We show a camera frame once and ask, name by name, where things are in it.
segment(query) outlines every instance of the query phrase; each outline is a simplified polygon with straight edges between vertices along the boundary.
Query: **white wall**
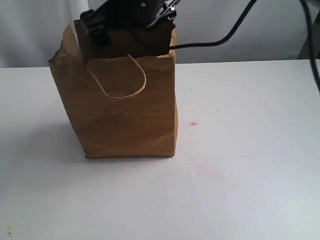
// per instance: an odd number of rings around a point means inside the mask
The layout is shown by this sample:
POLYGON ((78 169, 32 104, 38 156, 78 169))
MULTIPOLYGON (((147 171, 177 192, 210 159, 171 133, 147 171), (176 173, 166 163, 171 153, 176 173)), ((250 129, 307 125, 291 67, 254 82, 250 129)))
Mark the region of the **white wall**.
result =
MULTIPOLYGON (((70 21, 67 0, 0 0, 0 67, 47 66, 70 21)), ((104 0, 89 0, 97 8, 104 0)), ((249 0, 182 0, 179 43, 224 37, 249 0)), ((315 17, 317 9, 312 8, 315 17)), ((259 0, 230 42, 179 50, 178 63, 294 59, 306 39, 298 0, 259 0)))

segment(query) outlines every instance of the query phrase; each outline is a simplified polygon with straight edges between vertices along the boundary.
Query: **white tabletop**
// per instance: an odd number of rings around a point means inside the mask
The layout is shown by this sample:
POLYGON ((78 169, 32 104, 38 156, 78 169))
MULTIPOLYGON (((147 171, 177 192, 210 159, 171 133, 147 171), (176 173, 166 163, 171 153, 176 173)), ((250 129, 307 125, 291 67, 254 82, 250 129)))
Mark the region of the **white tabletop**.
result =
POLYGON ((307 60, 177 65, 167 159, 84 159, 48 68, 0 86, 0 240, 320 239, 307 60))

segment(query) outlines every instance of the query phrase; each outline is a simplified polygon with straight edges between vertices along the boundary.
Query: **black cable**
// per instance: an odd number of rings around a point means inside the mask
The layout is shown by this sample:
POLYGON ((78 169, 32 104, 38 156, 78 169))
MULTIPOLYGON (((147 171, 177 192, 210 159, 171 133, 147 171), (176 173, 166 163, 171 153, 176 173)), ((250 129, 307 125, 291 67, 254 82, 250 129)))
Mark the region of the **black cable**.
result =
POLYGON ((299 0, 305 16, 306 28, 307 28, 307 40, 308 40, 308 50, 309 50, 309 60, 311 65, 311 70, 313 73, 314 81, 316 86, 318 87, 320 93, 320 77, 317 68, 316 58, 315 58, 315 50, 314 50, 314 42, 313 42, 313 33, 312 33, 312 19, 308 4, 305 0, 299 0))
POLYGON ((222 45, 229 41, 232 36, 236 33, 242 22, 245 20, 246 16, 254 6, 257 0, 251 0, 248 5, 245 7, 239 19, 236 21, 235 25, 232 27, 231 31, 221 40, 215 42, 202 42, 202 43, 187 43, 176 46, 171 46, 170 49, 185 49, 185 48, 194 48, 194 47, 215 47, 222 45))

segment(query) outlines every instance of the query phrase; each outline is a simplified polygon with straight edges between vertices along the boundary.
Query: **brown paper bag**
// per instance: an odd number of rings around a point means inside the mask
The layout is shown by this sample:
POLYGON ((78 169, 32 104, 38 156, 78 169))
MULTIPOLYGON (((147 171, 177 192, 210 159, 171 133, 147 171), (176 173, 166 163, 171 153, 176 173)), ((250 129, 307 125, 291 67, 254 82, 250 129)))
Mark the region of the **brown paper bag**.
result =
MULTIPOLYGON (((103 51, 92 47, 79 22, 75 26, 80 47, 68 26, 49 65, 85 156, 173 156, 178 129, 175 52, 136 59, 122 56, 124 52, 134 57, 144 54, 131 39, 132 44, 125 44, 122 50, 108 46, 102 56, 103 51)), ((155 49, 166 51, 165 47, 155 49)))

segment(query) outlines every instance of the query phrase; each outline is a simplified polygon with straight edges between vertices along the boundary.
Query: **pink mark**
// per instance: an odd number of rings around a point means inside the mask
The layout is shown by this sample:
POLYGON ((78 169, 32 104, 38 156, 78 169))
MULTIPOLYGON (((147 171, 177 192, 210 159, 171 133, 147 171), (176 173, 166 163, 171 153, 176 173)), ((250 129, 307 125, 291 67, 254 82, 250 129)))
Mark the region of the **pink mark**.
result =
POLYGON ((193 126, 196 126, 196 125, 198 125, 197 122, 193 122, 193 121, 189 122, 189 127, 193 127, 193 126))

